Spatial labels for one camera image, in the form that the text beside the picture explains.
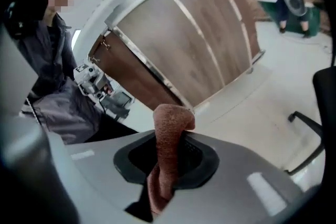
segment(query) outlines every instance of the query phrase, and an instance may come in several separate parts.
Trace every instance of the ceiling light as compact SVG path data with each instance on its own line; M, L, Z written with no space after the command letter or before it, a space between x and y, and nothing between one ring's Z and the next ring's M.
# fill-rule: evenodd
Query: ceiling light
M75 43L76 43L76 41L77 41L77 38L78 38L78 36L79 36L79 33L80 33L80 30L77 29L77 30L75 31L75 33L73 34L73 36L72 36L72 40L71 40L71 49L72 49L72 50L73 50L73 47L74 47L74 45L75 45Z

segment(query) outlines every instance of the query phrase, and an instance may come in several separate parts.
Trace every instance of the towel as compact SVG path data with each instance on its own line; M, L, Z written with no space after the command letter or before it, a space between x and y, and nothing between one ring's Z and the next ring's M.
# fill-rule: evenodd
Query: towel
M151 211L162 212L172 199L172 187L178 179L178 143L184 130L195 128L195 117L188 109L161 104L153 112L157 164L147 178Z

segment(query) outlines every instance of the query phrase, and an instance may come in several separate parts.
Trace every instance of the white machine part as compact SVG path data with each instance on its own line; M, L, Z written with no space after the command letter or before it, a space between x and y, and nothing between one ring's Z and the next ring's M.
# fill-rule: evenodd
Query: white machine part
M104 111L108 109L124 119L128 116L130 110L104 92L104 86L110 85L110 82L105 73L94 63L91 65L84 63L78 66L73 70L73 75L82 94L88 96L94 103L99 102Z

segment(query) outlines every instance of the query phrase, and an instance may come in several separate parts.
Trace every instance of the dark jacket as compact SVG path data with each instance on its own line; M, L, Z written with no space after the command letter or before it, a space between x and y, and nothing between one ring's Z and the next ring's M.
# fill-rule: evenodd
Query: dark jacket
M54 23L59 29L55 57L43 21L38 23L33 35L18 44L18 49L38 74L29 99L46 129L60 134L66 144L82 143L97 132L101 113L73 81L76 62L65 22L56 15ZM26 105L23 114L33 117Z

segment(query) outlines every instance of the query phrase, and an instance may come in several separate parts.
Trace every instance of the wood panel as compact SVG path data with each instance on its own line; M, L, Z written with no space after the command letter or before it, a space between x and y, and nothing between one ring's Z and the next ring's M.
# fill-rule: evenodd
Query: wood panel
M89 57L107 75L116 80L130 94L151 110L159 104L182 105L181 101L160 81L155 79L148 68L127 48L113 32L105 37L107 50L101 45L103 36L99 36L89 52Z
M118 27L191 105L223 87L204 39L173 0L147 0Z
M252 58L255 57L259 52L259 44L257 40L257 29L255 25L255 21L253 18L253 13L251 7L249 6L247 0L234 0L241 15L242 15L242 22L246 26L248 39L250 42L251 47L251 55Z
M217 59L225 84L250 67L241 22L229 0L180 0L191 13Z

